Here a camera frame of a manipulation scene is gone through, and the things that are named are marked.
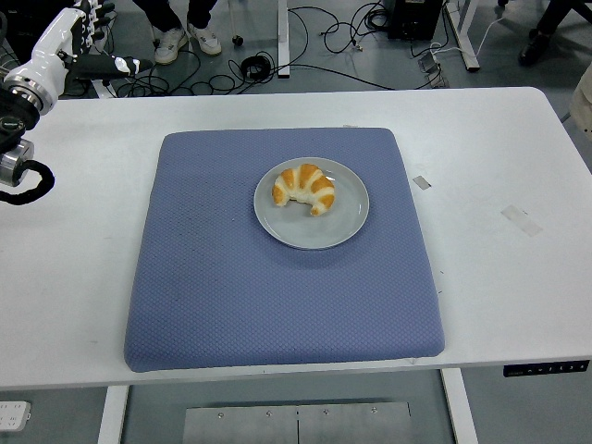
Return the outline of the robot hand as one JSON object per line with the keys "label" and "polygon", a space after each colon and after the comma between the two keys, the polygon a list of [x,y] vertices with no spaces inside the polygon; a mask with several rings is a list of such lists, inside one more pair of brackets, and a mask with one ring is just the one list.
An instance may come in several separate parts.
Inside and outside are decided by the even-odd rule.
{"label": "robot hand", "polygon": [[116,80],[132,78],[153,67],[149,60],[132,56],[93,54],[100,29],[113,9],[106,1],[78,1],[62,9],[33,46],[31,59],[10,70],[4,89],[18,95],[45,114],[64,92],[66,78]]}

